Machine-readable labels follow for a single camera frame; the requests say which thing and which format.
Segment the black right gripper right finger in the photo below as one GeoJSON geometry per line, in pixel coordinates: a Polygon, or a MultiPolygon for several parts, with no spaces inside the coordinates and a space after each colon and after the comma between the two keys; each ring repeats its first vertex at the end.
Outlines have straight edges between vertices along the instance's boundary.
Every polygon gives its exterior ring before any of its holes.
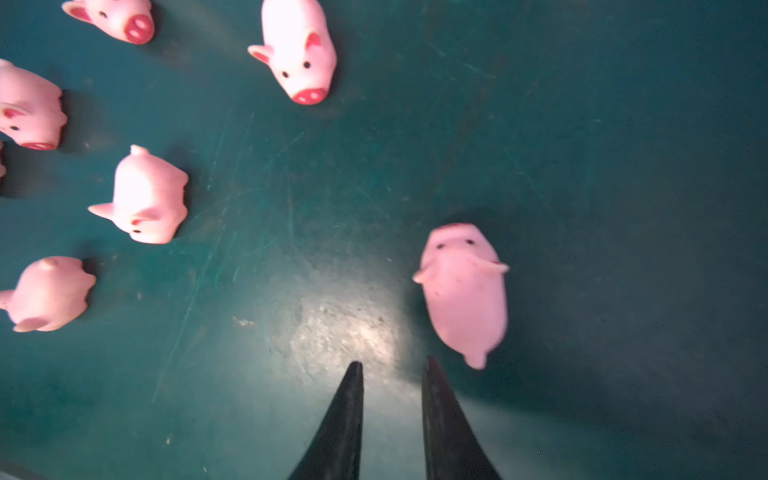
{"type": "Polygon", "coordinates": [[[426,478],[500,480],[433,356],[426,359],[421,392],[426,478]]]}

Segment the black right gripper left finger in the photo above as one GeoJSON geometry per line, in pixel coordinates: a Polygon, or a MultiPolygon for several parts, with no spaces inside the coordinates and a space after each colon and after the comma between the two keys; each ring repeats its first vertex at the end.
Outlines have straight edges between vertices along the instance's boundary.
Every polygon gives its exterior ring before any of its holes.
{"type": "Polygon", "coordinates": [[[358,480],[364,410],[363,365],[349,364],[291,480],[358,480]]]}

